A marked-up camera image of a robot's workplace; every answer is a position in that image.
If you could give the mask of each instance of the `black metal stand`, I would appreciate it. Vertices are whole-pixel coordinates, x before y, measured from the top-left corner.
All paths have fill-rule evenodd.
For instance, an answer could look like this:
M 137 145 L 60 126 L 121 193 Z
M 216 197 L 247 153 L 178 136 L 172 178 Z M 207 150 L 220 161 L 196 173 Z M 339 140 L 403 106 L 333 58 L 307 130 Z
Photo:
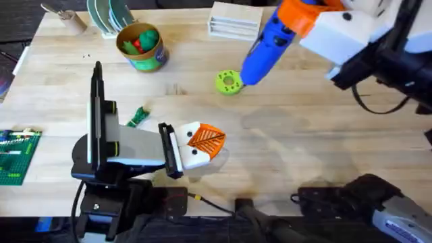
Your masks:
M 186 214 L 188 190 L 185 187 L 158 188 L 149 180 L 130 179 L 160 167 L 130 167 L 108 163 L 98 171 L 87 163 L 87 135 L 77 141 L 72 151 L 72 176 L 84 180 L 86 190 L 80 206 L 76 233 L 106 235 L 106 241 L 130 230 L 138 215 L 179 217 Z

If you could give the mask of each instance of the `stack of plates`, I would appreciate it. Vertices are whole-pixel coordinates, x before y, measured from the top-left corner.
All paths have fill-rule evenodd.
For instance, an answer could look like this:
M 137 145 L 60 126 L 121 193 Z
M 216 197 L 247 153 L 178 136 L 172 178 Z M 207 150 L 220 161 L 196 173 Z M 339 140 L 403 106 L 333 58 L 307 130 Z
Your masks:
M 124 0 L 87 0 L 87 9 L 94 24 L 105 34 L 117 34 L 134 21 Z

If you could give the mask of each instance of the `green ring toy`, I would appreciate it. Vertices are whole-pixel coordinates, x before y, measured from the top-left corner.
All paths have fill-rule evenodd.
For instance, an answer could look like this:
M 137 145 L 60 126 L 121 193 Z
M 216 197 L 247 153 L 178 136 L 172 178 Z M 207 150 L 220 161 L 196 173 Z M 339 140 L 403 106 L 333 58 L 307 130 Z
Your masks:
M 235 95 L 243 88 L 240 74 L 233 70 L 220 71 L 215 79 L 216 89 L 224 95 Z

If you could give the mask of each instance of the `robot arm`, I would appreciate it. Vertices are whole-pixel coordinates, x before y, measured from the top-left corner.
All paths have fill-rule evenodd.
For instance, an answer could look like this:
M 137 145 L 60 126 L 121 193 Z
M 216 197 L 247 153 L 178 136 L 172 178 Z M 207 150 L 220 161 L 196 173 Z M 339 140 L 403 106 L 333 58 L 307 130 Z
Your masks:
M 403 243 L 432 241 L 432 216 L 399 188 L 372 174 L 342 188 L 302 187 L 292 200 L 306 217 L 361 219 Z
M 280 4 L 243 63 L 245 85 L 267 75 L 294 38 L 291 31 L 302 37 L 300 45 L 333 62 L 327 78 L 342 90 L 375 76 L 432 112 L 432 2 L 320 2 Z
M 98 232 L 112 241 L 141 214 L 184 215 L 187 188 L 153 187 L 150 180 L 133 177 L 165 169 L 178 179 L 187 169 L 209 164 L 225 142 L 221 130 L 199 122 L 176 129 L 162 123 L 159 133 L 119 125 L 117 103 L 105 100 L 100 62 L 94 68 L 87 120 L 88 134 L 72 151 L 72 177 L 81 180 L 72 219 L 86 185 L 76 230 L 72 228 L 80 238 Z

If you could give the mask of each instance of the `green lego baseplate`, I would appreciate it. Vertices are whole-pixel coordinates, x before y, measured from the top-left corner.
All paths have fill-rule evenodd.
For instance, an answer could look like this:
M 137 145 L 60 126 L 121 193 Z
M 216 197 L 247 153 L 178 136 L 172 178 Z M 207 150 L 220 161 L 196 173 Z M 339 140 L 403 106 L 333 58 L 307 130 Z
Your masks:
M 9 134 L 0 140 L 0 185 L 20 186 L 42 132 L 24 132 L 31 135 L 18 135 L 22 131 L 0 130 L 0 134 L 4 135 L 5 132 Z

